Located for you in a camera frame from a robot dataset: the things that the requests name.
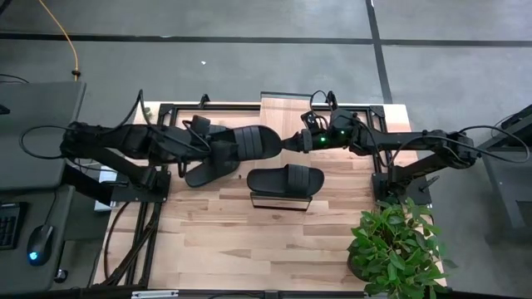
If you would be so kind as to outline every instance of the concrete floor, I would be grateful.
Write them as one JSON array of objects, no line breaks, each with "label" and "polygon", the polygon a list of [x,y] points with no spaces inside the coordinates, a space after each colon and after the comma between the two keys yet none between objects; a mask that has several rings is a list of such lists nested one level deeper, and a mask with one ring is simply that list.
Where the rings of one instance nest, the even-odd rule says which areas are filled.
[{"label": "concrete floor", "polygon": [[[364,0],[48,0],[69,32],[202,37],[371,38]],[[374,0],[381,38],[532,40],[522,0]],[[0,17],[4,32],[58,33],[34,0]],[[259,100],[260,91],[334,90],[341,103],[383,103],[371,45],[75,42],[87,97],[81,120],[113,125],[143,88],[147,100]],[[393,103],[405,104],[414,130],[493,125],[530,104],[530,47],[383,47]],[[0,41],[0,73],[32,82],[71,80],[65,42]],[[477,144],[489,132],[473,131]],[[436,223],[460,267],[459,291],[532,297],[532,251],[491,247],[504,225],[484,166],[444,170],[432,185]],[[84,286],[99,238],[69,245]]]}]

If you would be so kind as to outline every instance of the computer mouse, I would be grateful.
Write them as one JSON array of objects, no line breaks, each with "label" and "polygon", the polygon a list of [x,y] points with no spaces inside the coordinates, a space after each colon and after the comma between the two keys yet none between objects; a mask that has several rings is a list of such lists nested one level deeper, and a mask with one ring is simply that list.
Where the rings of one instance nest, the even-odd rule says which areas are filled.
[{"label": "computer mouse", "polygon": [[42,266],[52,253],[53,226],[43,224],[33,229],[27,240],[27,260],[32,266]]}]

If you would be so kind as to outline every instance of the keyboard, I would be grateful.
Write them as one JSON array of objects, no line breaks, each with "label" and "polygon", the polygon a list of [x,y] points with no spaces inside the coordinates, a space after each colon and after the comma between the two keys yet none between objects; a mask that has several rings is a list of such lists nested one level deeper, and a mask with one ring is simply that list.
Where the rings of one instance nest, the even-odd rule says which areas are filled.
[{"label": "keyboard", "polygon": [[14,249],[22,226],[26,203],[0,205],[0,250]]}]

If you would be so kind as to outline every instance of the wooden table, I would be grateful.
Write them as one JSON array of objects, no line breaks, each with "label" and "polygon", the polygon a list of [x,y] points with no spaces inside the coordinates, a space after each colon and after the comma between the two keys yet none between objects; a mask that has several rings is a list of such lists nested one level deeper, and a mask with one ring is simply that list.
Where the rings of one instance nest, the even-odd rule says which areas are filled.
[{"label": "wooden table", "polygon": [[[160,104],[146,103],[153,122]],[[384,105],[384,110],[388,131],[411,130],[404,105]],[[178,123],[197,114],[215,125],[267,125],[281,138],[287,138],[303,128],[299,116],[306,111],[307,100],[263,98],[260,111],[180,111]],[[143,122],[137,111],[135,123]],[[415,152],[405,151],[399,154],[397,163],[409,164],[416,159]],[[253,208],[247,173],[254,168],[283,167],[286,163],[316,167],[325,173],[325,184],[308,211]],[[361,211],[371,210],[374,205],[371,157],[358,157],[346,149],[310,154],[284,150],[272,159],[243,162],[233,174],[197,189],[191,189],[177,176],[175,165],[170,166],[170,171],[175,175],[160,218],[150,288],[364,288],[365,282],[347,270],[346,249],[353,240],[350,228],[358,225]],[[117,222],[108,253],[110,271],[131,247],[138,209],[138,203],[130,204]],[[102,260],[95,283],[103,280]],[[138,264],[140,273],[142,262]]]}]

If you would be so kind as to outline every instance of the green plant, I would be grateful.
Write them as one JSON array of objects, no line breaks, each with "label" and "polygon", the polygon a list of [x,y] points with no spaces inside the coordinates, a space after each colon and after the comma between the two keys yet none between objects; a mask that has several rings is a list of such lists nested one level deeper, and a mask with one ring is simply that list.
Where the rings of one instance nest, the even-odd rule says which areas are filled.
[{"label": "green plant", "polygon": [[413,299],[422,299],[427,288],[431,299],[436,298],[436,292],[445,292],[435,279],[447,275],[440,272],[436,262],[450,268],[456,265],[442,257],[445,246],[436,237],[440,229],[422,217],[431,215],[431,210],[416,206],[411,199],[404,206],[377,204],[383,209],[362,212],[360,227],[352,229],[356,238],[348,249],[353,273],[369,282],[364,291]]}]

